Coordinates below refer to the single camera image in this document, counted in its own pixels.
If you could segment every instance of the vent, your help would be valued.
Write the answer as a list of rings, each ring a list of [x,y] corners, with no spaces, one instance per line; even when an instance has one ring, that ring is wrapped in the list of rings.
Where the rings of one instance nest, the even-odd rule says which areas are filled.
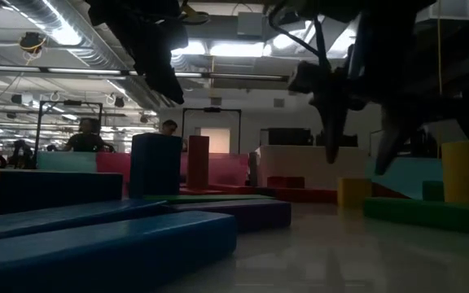
[[[221,98],[220,97],[210,97],[211,99],[211,106],[221,106]]]
[[[275,98],[274,99],[274,107],[285,107],[285,99]]]

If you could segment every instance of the yellow cylinder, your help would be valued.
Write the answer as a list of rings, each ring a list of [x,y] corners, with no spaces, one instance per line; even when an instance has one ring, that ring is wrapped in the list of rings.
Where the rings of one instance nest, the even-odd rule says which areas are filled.
[[[445,202],[469,204],[469,142],[442,145]]]

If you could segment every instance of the man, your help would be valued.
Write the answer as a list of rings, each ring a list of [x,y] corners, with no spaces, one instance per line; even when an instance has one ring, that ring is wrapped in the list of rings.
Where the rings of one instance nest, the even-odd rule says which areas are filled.
[[[160,134],[172,136],[175,134],[175,131],[177,131],[177,128],[178,128],[177,122],[171,119],[166,120],[162,124],[162,129],[160,130]],[[185,138],[182,139],[182,152],[187,152],[187,139]]]
[[[160,131],[160,134],[173,135],[175,133],[175,131],[177,131],[177,128],[178,128],[177,122],[175,122],[173,120],[166,120],[162,124],[162,130]]]

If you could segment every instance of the white floor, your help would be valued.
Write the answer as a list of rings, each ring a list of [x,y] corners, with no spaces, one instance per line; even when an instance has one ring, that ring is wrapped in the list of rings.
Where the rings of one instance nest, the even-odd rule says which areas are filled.
[[[296,204],[290,229],[240,235],[233,257],[157,292],[469,293],[469,235]]]

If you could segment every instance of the wall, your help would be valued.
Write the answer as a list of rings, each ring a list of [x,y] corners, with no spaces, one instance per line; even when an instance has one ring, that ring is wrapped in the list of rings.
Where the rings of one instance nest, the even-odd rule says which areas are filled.
[[[172,119],[179,125],[177,135],[182,131],[182,109],[164,109],[160,111],[160,122]],[[381,110],[376,104],[368,105],[361,112],[350,112],[348,114],[345,134],[358,135],[359,147],[368,150],[370,132],[381,129]],[[186,112],[185,137],[195,134],[195,129],[206,128],[229,128],[231,132],[230,151],[238,152],[238,113],[204,113],[199,111]],[[248,153],[260,146],[261,129],[268,128],[309,128],[313,135],[322,131],[322,122],[314,107],[303,106],[296,109],[274,110],[273,109],[243,109],[242,114],[242,136],[240,143],[241,153]]]

